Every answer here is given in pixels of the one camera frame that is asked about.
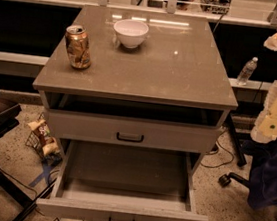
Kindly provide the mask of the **black office chair with cloth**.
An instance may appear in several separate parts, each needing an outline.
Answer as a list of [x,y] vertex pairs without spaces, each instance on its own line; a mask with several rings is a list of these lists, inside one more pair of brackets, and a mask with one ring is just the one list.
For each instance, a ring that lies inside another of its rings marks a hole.
[[232,178],[249,190],[248,205],[255,210],[277,207],[277,139],[269,143],[247,140],[242,145],[244,154],[251,155],[252,165],[248,179],[230,172],[222,175],[218,183],[226,187]]

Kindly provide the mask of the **grey drawer cabinet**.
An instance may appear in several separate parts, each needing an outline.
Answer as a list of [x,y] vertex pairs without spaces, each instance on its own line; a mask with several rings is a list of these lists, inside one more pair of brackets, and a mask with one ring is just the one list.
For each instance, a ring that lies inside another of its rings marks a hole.
[[[149,26],[140,46],[116,38],[123,19]],[[45,110],[220,128],[236,108],[207,20],[88,5],[76,20],[88,32],[91,66],[76,71],[59,43],[34,81]]]

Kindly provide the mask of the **white bowl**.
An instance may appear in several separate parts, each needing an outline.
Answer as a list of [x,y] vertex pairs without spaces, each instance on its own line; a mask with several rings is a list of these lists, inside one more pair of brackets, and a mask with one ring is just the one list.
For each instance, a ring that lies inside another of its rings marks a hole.
[[149,26],[133,19],[119,20],[113,27],[116,38],[126,48],[136,48],[145,41]]

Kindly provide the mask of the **clear plastic water bottle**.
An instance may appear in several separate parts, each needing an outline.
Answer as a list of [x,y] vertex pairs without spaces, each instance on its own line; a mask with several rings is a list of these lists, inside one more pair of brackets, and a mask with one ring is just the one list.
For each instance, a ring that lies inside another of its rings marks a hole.
[[244,86],[247,84],[250,76],[252,76],[253,72],[257,68],[257,61],[259,59],[255,56],[253,59],[249,60],[245,63],[244,68],[242,68],[241,72],[237,76],[237,84],[240,86]]

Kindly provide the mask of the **open bottom drawer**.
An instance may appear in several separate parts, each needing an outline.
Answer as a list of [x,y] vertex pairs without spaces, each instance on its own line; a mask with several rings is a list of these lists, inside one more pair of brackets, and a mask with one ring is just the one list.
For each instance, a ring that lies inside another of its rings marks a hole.
[[70,143],[50,197],[50,217],[86,221],[208,221],[194,206],[184,152]]

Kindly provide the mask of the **black white patterned box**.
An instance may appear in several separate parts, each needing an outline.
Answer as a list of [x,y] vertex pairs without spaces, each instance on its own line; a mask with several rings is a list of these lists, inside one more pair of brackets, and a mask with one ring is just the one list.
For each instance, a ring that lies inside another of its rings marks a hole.
[[212,14],[228,14],[232,0],[200,0],[203,12]]

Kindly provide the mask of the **dented orange soda can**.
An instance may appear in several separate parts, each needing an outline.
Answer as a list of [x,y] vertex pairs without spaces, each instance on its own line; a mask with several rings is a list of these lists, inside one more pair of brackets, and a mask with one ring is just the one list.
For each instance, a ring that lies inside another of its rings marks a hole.
[[82,25],[71,25],[65,32],[66,50],[71,66],[75,69],[87,69],[91,65],[89,38]]

